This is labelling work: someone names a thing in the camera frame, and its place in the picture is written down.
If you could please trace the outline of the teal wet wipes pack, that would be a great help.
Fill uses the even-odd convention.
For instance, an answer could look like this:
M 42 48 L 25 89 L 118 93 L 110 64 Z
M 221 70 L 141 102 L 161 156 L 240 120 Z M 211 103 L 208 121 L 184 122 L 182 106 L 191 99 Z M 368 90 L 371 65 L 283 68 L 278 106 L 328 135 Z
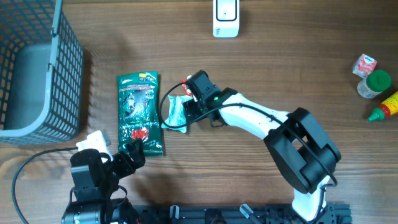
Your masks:
M 169 95 L 169 117 L 165 120 L 165 124 L 161 124 L 161 128 L 168 129 L 169 126 L 181 126 L 181 128 L 173 128 L 175 131 L 180 131 L 181 133 L 187 132 L 187 119 L 184 112 L 183 103 L 192 100 L 191 96 L 170 96 Z

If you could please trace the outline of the green snack bag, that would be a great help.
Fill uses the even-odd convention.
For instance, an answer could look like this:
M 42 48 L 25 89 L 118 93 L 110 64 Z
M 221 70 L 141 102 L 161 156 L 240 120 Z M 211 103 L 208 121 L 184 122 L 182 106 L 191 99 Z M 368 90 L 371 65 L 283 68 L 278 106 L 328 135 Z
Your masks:
M 162 156 L 162 130 L 158 116 L 158 72 L 138 72 L 116 78 L 118 88 L 118 149 L 140 139 L 144 154 Z

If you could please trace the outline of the red Kleenex tissue pack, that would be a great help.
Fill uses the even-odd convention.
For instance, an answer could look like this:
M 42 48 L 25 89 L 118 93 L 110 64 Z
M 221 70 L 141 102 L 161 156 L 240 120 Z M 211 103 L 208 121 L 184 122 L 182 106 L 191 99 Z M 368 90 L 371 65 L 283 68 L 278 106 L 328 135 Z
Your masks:
M 361 78 L 366 78 L 376 68 L 377 60 L 362 54 L 353 65 L 353 73 Z

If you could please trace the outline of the green-lid spice jar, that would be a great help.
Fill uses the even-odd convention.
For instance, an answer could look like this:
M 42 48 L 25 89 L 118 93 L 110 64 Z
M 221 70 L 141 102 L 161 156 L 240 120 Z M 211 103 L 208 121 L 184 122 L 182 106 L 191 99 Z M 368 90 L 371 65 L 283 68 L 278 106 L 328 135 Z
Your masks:
M 357 91 L 363 98 L 371 99 L 386 91 L 391 84 L 392 79 L 387 72 L 376 70 L 358 83 Z

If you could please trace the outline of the red sauce bottle green cap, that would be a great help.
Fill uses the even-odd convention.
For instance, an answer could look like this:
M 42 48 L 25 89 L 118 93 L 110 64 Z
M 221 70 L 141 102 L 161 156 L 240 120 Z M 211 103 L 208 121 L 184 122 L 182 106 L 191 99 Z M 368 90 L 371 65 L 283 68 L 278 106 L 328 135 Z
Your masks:
M 397 92 L 371 111 L 368 121 L 382 121 L 397 113 Z

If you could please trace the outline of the red Nescafe coffee stick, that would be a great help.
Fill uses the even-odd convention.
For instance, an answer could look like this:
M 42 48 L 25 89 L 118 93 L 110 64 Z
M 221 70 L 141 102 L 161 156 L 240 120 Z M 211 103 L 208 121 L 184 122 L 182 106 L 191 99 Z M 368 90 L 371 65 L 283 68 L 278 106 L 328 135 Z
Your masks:
M 186 95 L 193 97 L 193 93 L 192 93 L 191 89 L 188 87 L 188 85 L 186 84 L 186 81 L 187 80 L 181 80 L 184 92 Z

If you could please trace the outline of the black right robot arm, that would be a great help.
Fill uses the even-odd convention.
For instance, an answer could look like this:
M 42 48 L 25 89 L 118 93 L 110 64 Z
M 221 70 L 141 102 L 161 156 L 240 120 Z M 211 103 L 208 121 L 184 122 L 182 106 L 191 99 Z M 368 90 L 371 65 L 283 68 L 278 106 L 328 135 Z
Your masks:
M 293 211 L 307 223 L 321 219 L 326 189 L 338 184 L 333 173 L 341 153 L 308 110 L 289 113 L 259 105 L 232 88 L 220 90 L 203 70 L 184 85 L 193 95 L 183 105 L 188 124 L 208 118 L 262 139 L 279 172 L 294 188 Z

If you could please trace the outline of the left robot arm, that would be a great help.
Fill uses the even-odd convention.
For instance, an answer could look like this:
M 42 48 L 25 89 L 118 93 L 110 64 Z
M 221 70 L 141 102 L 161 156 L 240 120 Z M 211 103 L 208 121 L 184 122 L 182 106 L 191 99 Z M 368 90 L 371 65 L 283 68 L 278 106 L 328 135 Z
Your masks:
M 63 214 L 62 224 L 141 223 L 142 218 L 127 197 L 112 199 L 114 192 L 127 190 L 119 185 L 123 179 L 144 166 L 146 160 L 141 139 L 126 145 L 127 152 L 112 156 L 96 149 L 84 149 L 71 159 L 75 186 Z

